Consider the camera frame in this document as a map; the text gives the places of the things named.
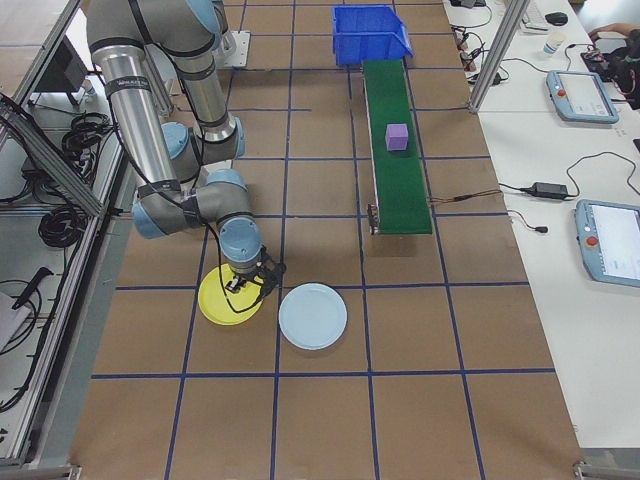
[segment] green conveyor belt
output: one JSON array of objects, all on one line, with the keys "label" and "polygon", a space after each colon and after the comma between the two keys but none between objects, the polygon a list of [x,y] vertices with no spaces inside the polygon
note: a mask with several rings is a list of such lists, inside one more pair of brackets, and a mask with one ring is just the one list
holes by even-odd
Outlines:
[{"label": "green conveyor belt", "polygon": [[[432,233],[422,164],[402,60],[363,62],[375,173],[379,233]],[[406,123],[404,151],[387,151],[387,124]]]}]

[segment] power adapter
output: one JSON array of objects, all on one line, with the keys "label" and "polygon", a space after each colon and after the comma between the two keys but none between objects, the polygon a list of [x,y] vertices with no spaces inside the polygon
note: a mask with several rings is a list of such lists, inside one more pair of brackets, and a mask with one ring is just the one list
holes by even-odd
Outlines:
[{"label": "power adapter", "polygon": [[[471,75],[470,77],[467,77],[467,83],[469,85],[475,85],[476,82],[478,81],[479,75],[480,75],[479,73],[476,73],[475,75]],[[493,80],[491,81],[491,86],[500,85],[503,80],[505,79],[502,78],[498,72],[496,72],[496,75],[493,77]]]},{"label": "power adapter", "polygon": [[529,188],[521,188],[521,192],[538,198],[550,198],[552,200],[565,200],[569,197],[567,186],[559,183],[535,182]]}]

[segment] blue crate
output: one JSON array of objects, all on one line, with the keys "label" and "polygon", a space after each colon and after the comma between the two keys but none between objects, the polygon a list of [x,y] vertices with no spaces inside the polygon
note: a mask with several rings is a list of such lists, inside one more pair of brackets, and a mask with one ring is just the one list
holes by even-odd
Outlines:
[{"label": "blue crate", "polygon": [[332,17],[336,65],[413,57],[407,27],[388,5],[336,5]]}]

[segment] white plate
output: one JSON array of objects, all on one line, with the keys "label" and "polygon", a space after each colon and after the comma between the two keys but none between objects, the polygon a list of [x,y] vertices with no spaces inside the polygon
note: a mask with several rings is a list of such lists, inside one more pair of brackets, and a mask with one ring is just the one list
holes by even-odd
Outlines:
[{"label": "white plate", "polygon": [[344,332],[347,307],[332,288],[305,283],[284,298],[278,320],[280,330],[295,346],[319,350],[338,340]]}]

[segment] white table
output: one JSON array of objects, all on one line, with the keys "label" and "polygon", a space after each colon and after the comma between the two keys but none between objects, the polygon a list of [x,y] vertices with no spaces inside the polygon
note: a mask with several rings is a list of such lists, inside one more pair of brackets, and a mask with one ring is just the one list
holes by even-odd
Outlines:
[{"label": "white table", "polygon": [[[567,41],[554,57],[540,50],[546,35],[516,33],[506,58],[519,57],[543,70],[564,70],[564,46],[588,42],[566,0],[536,0],[543,13],[564,11],[569,22],[556,27]],[[453,24],[474,25],[488,18],[486,9],[452,8]],[[489,25],[473,29],[490,45],[504,12],[499,0]],[[471,48],[478,42],[470,40]],[[586,71],[579,57],[585,47],[570,49],[571,70]],[[566,168],[584,155],[605,150],[635,161],[632,139],[640,137],[640,115],[618,104],[616,125],[562,121],[549,99],[545,75],[522,62],[505,62],[508,82],[492,87],[480,108],[480,120],[500,182],[530,186],[535,181],[562,183],[575,193]],[[610,90],[612,97],[620,97]],[[613,156],[585,160],[572,170],[580,198],[640,203],[626,184],[631,166]],[[640,188],[640,172],[632,183]],[[532,225],[547,225],[542,235],[514,218],[513,229],[571,420],[582,448],[640,447],[640,289],[592,281],[582,265],[573,220],[575,201],[539,200],[506,193],[507,208],[520,211]]]}]

